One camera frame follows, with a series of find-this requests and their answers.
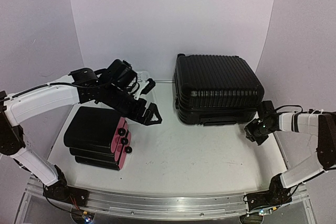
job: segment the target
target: white wall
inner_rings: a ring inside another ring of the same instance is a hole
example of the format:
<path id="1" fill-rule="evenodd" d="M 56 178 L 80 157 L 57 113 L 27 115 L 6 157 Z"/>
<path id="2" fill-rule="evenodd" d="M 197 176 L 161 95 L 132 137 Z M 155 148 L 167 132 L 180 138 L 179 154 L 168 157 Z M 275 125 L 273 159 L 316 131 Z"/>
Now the white wall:
<path id="1" fill-rule="evenodd" d="M 256 70 L 273 0 L 71 0 L 86 66 L 127 59 L 172 79 L 176 55 L 239 55 Z"/>
<path id="2" fill-rule="evenodd" d="M 83 66 L 70 0 L 0 0 L 0 90 L 18 92 Z M 24 122 L 25 137 L 47 156 L 69 108 Z M 29 173 L 0 158 L 0 223 L 12 223 Z"/>
<path id="3" fill-rule="evenodd" d="M 257 76 L 275 106 L 336 111 L 336 0 L 275 0 Z M 291 165 L 317 147 L 308 135 L 280 134 Z M 318 223 L 335 223 L 336 173 L 311 182 L 308 190 Z"/>

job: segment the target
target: black suitcase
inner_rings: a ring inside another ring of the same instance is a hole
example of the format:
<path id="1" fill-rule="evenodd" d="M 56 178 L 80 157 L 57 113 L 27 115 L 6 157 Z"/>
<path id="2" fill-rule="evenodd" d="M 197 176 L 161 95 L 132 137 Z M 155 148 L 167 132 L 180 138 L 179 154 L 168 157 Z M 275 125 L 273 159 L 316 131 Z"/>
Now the black suitcase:
<path id="1" fill-rule="evenodd" d="M 256 114 L 264 88 L 238 56 L 179 54 L 175 105 L 185 124 L 247 123 Z"/>

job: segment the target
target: metal frame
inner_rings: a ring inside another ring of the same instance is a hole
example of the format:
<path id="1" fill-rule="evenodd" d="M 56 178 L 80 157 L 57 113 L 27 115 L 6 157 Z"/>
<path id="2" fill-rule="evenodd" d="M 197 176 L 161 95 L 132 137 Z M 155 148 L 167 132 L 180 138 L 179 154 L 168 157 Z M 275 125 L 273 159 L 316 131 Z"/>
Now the metal frame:
<path id="1" fill-rule="evenodd" d="M 30 196 L 43 198 L 42 183 L 35 177 L 28 181 L 15 223 L 22 223 Z M 148 220 L 206 220 L 245 215 L 244 193 L 209 196 L 149 196 L 111 193 L 89 189 L 87 207 L 83 210 L 118 217 Z M 303 202 L 309 224 L 315 224 L 307 189 L 300 186 L 290 204 Z M 60 206 L 71 205 L 53 201 Z"/>

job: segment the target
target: black cable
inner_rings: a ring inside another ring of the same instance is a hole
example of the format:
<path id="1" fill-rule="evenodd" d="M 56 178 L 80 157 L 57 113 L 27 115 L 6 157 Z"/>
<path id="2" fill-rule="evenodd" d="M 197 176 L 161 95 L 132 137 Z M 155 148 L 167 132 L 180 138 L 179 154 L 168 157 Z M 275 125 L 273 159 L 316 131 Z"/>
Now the black cable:
<path id="1" fill-rule="evenodd" d="M 47 86 L 48 86 L 47 84 L 43 84 L 43 85 L 39 85 L 39 86 L 33 87 L 33 88 L 31 88 L 31 89 L 27 89 L 27 90 L 25 90 L 25 91 L 22 91 L 22 92 L 20 92 L 20 93 L 17 93 L 17 94 L 15 94 L 15 95 L 13 95 L 13 98 L 19 97 L 20 95 L 29 93 L 29 92 L 34 91 L 34 90 L 36 90 L 36 89 L 45 88 L 45 87 L 47 87 Z"/>
<path id="2" fill-rule="evenodd" d="M 137 82 L 137 84 L 138 84 L 138 87 L 132 93 L 130 93 L 130 94 L 135 94 L 139 90 L 140 84 L 138 82 Z"/>
<path id="3" fill-rule="evenodd" d="M 63 85 L 63 86 L 71 86 L 71 87 L 75 87 L 75 88 L 81 88 L 81 89 L 95 89 L 95 88 L 101 88 L 101 87 L 105 87 L 106 85 L 108 85 L 110 82 L 112 81 L 112 79 L 106 83 L 103 83 L 101 85 L 98 85 L 98 86 L 80 86 L 80 85 L 76 85 L 76 84 L 72 84 L 72 83 L 67 83 L 67 82 L 52 82 L 50 83 L 49 85 L 48 84 L 42 84 L 42 85 L 39 85 L 39 86 L 36 86 L 36 87 L 33 87 L 31 89 L 27 89 L 25 91 L 22 91 L 20 93 L 17 93 L 15 95 L 13 95 L 13 98 L 16 98 L 16 97 L 19 97 L 23 94 L 26 94 L 26 93 L 29 93 L 29 92 L 32 92 L 36 89 L 41 89 L 41 88 L 45 88 L 45 87 L 48 87 L 48 86 L 58 86 L 58 85 Z M 0 100 L 0 102 L 5 102 L 5 101 L 8 101 L 10 100 L 9 97 L 5 98 L 5 99 L 2 99 Z"/>
<path id="4" fill-rule="evenodd" d="M 301 105 L 283 105 L 283 106 L 280 106 L 278 108 L 275 109 L 275 111 L 278 111 L 282 108 L 285 108 L 285 107 L 296 107 L 296 108 L 300 108 L 301 109 L 301 112 L 303 112 L 303 107 Z"/>
<path id="5" fill-rule="evenodd" d="M 5 101 L 8 101 L 9 100 L 9 97 L 5 98 L 5 99 L 2 99 L 0 100 L 0 102 L 5 102 Z"/>
<path id="6" fill-rule="evenodd" d="M 59 209 L 59 210 L 68 212 L 68 213 L 70 213 L 70 214 L 72 214 L 72 215 L 77 215 L 77 216 L 82 217 L 82 215 L 80 215 L 80 214 L 77 214 L 77 213 L 75 213 L 75 212 L 71 212 L 71 211 L 69 211 L 69 210 L 67 210 L 67 209 L 61 208 L 61 207 L 56 206 L 56 205 L 54 205 L 53 203 L 51 203 L 50 200 L 49 200 L 48 197 L 47 197 L 47 194 L 46 194 L 46 186 L 45 186 L 45 185 L 43 185 L 43 193 L 44 193 L 44 197 L 46 198 L 46 200 L 48 201 L 48 203 L 51 204 L 53 207 L 56 207 L 56 208 Z"/>

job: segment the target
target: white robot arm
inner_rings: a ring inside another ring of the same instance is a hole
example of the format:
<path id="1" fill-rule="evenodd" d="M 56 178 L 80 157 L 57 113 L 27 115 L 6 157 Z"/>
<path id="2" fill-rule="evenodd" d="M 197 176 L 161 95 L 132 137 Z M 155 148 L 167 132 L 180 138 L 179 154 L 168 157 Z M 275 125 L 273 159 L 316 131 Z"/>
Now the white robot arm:
<path id="1" fill-rule="evenodd" d="M 62 171 L 39 157 L 23 140 L 20 124 L 25 120 L 65 105 L 95 101 L 116 109 L 125 118 L 144 125 L 160 124 L 162 118 L 151 103 L 139 98 L 154 88 L 149 79 L 147 85 L 137 87 L 137 73 L 125 61 L 115 60 L 107 69 L 92 71 L 83 68 L 58 80 L 35 88 L 6 95 L 0 92 L 0 153 L 15 159 L 20 165 L 38 177 L 48 190 L 48 198 L 69 201 L 69 195 L 85 195 L 84 190 L 69 187 Z M 79 206 L 85 199 L 77 199 Z"/>
<path id="2" fill-rule="evenodd" d="M 316 152 L 300 164 L 274 176 L 268 191 L 247 194 L 250 211 L 289 203 L 293 187 L 336 169 L 336 113 L 303 112 L 302 108 L 301 112 L 277 112 L 278 109 L 274 109 L 271 101 L 262 102 L 258 108 L 259 118 L 245 127 L 246 137 L 261 145 L 272 132 L 296 132 L 317 136 L 318 146 Z"/>

